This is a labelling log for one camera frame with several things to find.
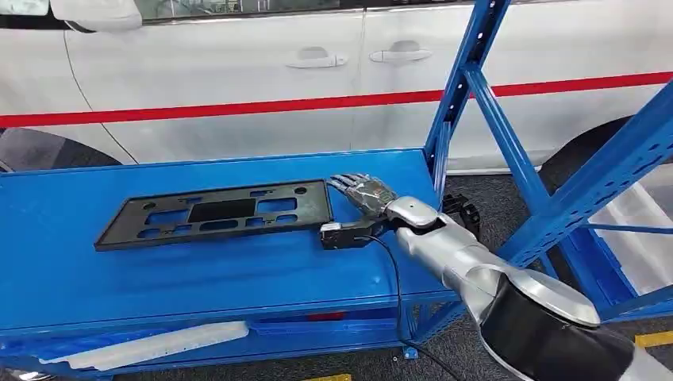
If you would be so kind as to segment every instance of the white car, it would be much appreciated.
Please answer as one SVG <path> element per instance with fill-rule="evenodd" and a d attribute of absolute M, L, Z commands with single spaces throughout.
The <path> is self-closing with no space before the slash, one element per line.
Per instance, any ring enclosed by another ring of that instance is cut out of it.
<path fill-rule="evenodd" d="M 0 0 L 14 13 L 0 16 L 0 115 L 234 104 L 217 117 L 6 129 L 0 166 L 423 145 L 472 4 L 422 2 L 52 0 L 47 13 L 48 0 Z M 485 73 L 541 165 L 637 112 L 673 77 L 672 41 L 670 0 L 515 2 Z M 449 152 L 453 173 L 506 168 L 474 100 Z"/>

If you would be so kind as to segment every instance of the white plastic part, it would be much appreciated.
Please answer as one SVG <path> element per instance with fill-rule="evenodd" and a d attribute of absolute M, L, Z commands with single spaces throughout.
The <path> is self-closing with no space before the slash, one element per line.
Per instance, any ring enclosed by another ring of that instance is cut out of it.
<path fill-rule="evenodd" d="M 54 17 L 99 32 L 138 29 L 143 18 L 133 0 L 52 0 Z"/>
<path fill-rule="evenodd" d="M 673 164 L 658 166 L 589 222 L 673 228 Z M 596 230 L 638 294 L 673 284 L 673 235 Z"/>
<path fill-rule="evenodd" d="M 94 367 L 99 371 L 107 371 L 141 361 L 240 339 L 246 337 L 248 332 L 248 325 L 245 324 L 245 321 L 205 324 L 56 359 L 40 359 L 40 362 L 51 364 L 67 361 L 73 369 Z"/>

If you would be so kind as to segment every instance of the car tire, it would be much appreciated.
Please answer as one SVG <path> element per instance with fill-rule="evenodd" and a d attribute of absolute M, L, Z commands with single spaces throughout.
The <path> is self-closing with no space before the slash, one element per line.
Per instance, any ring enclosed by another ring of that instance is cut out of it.
<path fill-rule="evenodd" d="M 0 129 L 0 171 L 121 165 L 77 141 L 34 129 Z"/>

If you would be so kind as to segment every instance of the blue rack upright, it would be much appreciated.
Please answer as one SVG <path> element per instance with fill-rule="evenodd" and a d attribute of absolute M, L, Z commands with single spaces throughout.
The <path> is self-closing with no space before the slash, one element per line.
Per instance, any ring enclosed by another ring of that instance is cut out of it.
<path fill-rule="evenodd" d="M 559 244 L 582 291 L 592 299 L 604 321 L 673 314 L 673 286 L 637 296 L 609 248 L 592 230 L 673 233 L 671 229 L 587 223 L 588 217 L 673 154 L 673 82 L 550 196 L 481 71 L 509 3 L 475 3 L 425 144 L 435 184 L 440 184 L 436 190 L 443 190 L 440 177 L 448 144 L 472 93 L 531 213 L 498 254 L 518 266 L 541 258 L 549 267 L 547 251 Z"/>

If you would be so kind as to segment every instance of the yellow floor marking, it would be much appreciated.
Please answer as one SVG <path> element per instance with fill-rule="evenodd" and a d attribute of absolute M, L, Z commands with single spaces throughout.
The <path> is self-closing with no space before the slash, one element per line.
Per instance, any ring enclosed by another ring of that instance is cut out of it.
<path fill-rule="evenodd" d="M 351 381 L 351 375 L 331 375 L 319 379 L 307 379 L 306 381 Z"/>
<path fill-rule="evenodd" d="M 673 331 L 636 335 L 636 345 L 641 348 L 673 344 Z"/>

